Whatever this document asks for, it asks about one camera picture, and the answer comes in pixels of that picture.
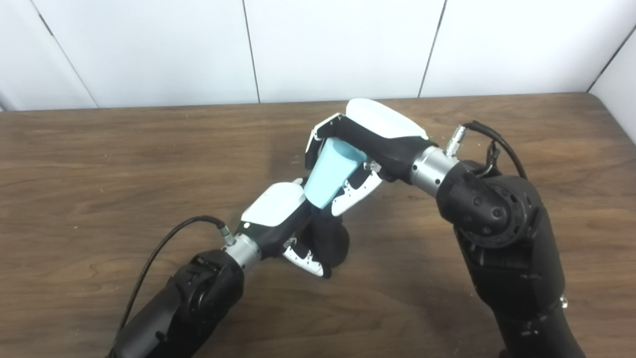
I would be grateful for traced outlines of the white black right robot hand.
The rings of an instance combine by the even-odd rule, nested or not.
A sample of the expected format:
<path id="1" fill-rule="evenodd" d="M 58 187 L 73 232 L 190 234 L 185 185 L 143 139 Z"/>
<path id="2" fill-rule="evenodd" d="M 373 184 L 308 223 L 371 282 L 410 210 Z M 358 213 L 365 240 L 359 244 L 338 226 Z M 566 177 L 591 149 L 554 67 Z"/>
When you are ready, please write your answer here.
<path id="1" fill-rule="evenodd" d="M 384 182 L 410 182 L 416 160 L 436 144 L 401 113 L 370 99 L 352 99 L 311 131 L 305 149 L 305 197 L 339 216 Z"/>

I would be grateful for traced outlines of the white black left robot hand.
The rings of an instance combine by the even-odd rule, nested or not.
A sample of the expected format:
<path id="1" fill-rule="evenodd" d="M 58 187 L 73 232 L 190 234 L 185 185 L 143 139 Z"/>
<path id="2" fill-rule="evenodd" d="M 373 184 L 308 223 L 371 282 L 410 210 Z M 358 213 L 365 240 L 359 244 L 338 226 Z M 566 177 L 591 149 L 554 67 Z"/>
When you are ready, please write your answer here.
<path id="1" fill-rule="evenodd" d="M 331 277 L 326 255 L 318 250 L 319 241 L 332 235 L 332 224 L 307 200 L 302 183 L 274 183 L 241 214 L 234 242 L 225 249 L 243 273 L 265 259 L 284 257 L 320 278 Z"/>

